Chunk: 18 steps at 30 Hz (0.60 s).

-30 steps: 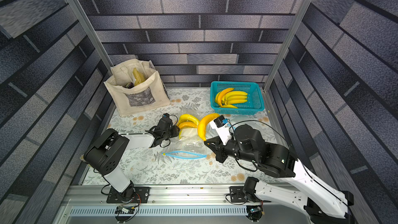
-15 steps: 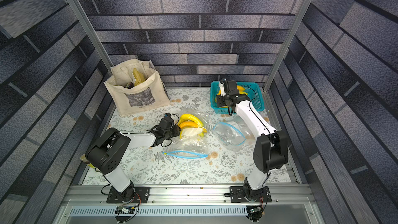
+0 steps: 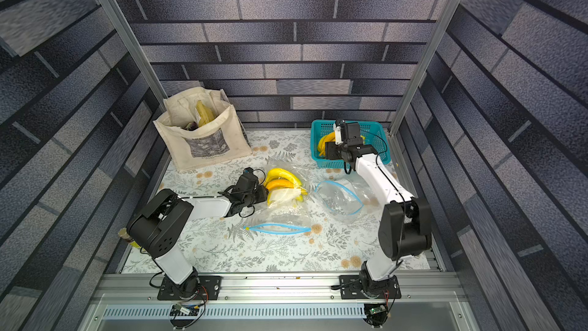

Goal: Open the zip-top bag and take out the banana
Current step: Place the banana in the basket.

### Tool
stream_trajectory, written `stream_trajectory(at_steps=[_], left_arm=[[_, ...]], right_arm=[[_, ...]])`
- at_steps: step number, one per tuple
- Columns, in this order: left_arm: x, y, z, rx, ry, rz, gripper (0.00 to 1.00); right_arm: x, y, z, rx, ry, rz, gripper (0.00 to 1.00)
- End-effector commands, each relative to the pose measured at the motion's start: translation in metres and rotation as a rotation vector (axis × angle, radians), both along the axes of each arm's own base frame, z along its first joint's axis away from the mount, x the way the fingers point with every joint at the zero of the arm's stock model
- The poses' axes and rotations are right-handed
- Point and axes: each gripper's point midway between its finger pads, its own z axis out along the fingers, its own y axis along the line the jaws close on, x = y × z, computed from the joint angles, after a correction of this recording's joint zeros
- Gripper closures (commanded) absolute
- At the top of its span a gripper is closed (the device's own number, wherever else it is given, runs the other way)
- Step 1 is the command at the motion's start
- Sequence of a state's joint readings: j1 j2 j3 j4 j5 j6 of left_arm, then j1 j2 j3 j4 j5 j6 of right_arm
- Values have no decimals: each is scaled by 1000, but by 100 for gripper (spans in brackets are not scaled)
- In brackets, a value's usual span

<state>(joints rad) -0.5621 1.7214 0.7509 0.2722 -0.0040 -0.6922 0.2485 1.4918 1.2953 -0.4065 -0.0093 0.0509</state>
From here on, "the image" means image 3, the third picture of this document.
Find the yellow banana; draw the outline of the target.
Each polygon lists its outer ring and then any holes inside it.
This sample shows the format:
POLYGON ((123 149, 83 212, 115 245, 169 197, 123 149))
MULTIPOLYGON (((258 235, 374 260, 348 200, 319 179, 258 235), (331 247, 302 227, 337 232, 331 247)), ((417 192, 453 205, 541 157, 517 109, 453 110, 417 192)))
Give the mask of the yellow banana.
POLYGON ((331 132, 326 136, 323 136, 318 142, 317 150, 320 156, 326 155, 326 144, 335 141, 335 132, 331 132))

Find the zip-top bag of bananas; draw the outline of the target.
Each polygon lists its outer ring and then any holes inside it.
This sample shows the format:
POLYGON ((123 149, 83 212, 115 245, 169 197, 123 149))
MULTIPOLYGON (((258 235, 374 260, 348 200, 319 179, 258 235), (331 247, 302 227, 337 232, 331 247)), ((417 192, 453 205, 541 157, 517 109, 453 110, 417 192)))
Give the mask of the zip-top bag of bananas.
POLYGON ((255 205, 255 213, 243 222, 244 230, 275 235, 311 231, 311 215, 307 208, 311 190, 308 167, 269 158, 263 187, 268 191, 266 201, 255 205))
POLYGON ((320 182, 312 198, 327 214, 345 224, 373 214, 379 207, 376 195, 357 173, 320 182))

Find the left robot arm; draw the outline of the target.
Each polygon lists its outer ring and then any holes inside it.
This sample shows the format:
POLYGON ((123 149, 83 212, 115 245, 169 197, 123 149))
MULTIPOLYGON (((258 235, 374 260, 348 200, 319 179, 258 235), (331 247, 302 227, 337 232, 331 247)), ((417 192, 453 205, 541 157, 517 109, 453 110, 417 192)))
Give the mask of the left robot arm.
POLYGON ((249 208, 266 202, 268 190, 252 169, 245 169, 237 183, 215 196, 181 196, 169 188, 157 193, 130 221, 126 230, 131 239, 146 251, 184 298, 199 289, 198 272, 191 265, 178 240, 190 221, 207 218, 243 216, 249 208))

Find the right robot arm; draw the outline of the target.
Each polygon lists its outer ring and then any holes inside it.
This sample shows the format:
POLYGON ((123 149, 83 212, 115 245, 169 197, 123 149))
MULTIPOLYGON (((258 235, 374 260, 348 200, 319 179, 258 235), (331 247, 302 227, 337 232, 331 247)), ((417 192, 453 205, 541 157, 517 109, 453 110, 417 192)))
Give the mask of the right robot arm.
POLYGON ((393 272, 401 262, 432 248, 432 211, 426 199, 407 191, 381 161, 380 154, 361 138, 357 122, 336 120, 335 140, 325 147, 326 158, 341 159, 364 179, 381 205, 380 248, 361 265, 359 282, 371 297, 390 290, 393 272))

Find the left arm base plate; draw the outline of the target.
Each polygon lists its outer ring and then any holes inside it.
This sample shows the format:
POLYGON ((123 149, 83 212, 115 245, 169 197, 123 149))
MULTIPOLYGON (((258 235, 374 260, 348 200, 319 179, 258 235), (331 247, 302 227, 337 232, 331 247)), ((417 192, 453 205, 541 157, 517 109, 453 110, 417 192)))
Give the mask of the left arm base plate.
POLYGON ((159 286, 157 300, 191 300, 202 296, 205 300, 217 300, 221 289, 220 276, 191 276, 184 283, 176 284, 167 275, 159 286))

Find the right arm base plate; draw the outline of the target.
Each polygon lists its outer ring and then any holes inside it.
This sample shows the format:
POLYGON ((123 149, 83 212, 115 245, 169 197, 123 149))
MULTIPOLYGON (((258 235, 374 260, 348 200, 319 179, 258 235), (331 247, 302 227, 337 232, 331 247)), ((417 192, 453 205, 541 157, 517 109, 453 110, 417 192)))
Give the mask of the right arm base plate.
POLYGON ((373 282, 356 275, 340 275, 335 287, 343 300, 396 300, 402 293, 398 278, 393 275, 387 280, 373 282))

